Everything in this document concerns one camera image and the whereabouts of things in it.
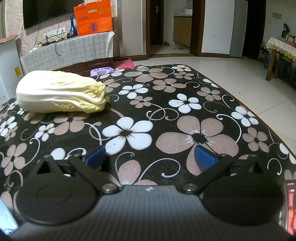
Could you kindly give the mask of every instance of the white refrigerator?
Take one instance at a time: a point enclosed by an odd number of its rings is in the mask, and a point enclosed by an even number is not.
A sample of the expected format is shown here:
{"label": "white refrigerator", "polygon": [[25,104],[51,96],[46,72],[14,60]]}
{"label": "white refrigerator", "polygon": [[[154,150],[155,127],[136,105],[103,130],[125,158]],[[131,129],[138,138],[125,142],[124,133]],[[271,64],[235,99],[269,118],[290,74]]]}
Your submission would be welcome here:
{"label": "white refrigerator", "polygon": [[242,57],[248,17],[248,1],[235,0],[230,57]]}

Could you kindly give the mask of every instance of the blue gripper pad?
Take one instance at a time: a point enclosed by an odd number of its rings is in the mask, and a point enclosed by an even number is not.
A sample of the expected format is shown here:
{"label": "blue gripper pad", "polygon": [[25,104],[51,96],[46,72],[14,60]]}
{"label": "blue gripper pad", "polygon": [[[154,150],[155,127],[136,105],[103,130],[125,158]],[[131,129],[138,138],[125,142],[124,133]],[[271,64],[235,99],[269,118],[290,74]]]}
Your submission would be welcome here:
{"label": "blue gripper pad", "polygon": [[96,150],[85,159],[85,164],[90,166],[92,169],[97,170],[106,159],[106,149],[102,148]]}
{"label": "blue gripper pad", "polygon": [[216,154],[201,145],[197,145],[194,148],[194,159],[204,170],[208,169],[217,162]]}

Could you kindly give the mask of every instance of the sink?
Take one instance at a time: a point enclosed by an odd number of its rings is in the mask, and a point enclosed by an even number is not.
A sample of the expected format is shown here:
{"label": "sink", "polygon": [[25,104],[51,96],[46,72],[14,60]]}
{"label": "sink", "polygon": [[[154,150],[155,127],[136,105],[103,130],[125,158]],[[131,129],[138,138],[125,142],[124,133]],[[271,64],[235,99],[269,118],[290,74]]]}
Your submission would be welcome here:
{"label": "sink", "polygon": [[184,9],[184,14],[192,15],[192,9]]}

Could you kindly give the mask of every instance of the white appliance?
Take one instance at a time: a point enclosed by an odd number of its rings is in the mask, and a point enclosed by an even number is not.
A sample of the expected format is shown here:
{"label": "white appliance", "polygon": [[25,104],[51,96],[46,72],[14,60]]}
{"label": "white appliance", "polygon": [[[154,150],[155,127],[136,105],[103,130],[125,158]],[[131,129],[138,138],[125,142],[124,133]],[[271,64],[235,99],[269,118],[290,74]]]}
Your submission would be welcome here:
{"label": "white appliance", "polygon": [[184,14],[192,15],[192,9],[184,9]]}
{"label": "white appliance", "polygon": [[15,97],[17,84],[24,77],[12,35],[0,39],[0,105]]}
{"label": "white appliance", "polygon": [[235,0],[232,39],[229,52],[230,57],[242,57],[244,38],[246,36],[247,17],[248,1]]}

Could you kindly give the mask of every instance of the blue bottle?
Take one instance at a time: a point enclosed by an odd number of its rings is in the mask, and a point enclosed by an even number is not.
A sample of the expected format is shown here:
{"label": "blue bottle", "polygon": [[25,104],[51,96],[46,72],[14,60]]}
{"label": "blue bottle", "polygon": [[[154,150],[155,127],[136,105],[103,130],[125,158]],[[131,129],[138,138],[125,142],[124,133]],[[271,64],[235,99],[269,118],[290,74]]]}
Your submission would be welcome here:
{"label": "blue bottle", "polygon": [[73,22],[73,14],[70,15],[70,20],[71,20],[71,29],[70,29],[70,32],[69,32],[69,37],[70,38],[74,38],[76,37],[78,34],[77,34],[77,30],[75,29],[74,27],[74,22]]}

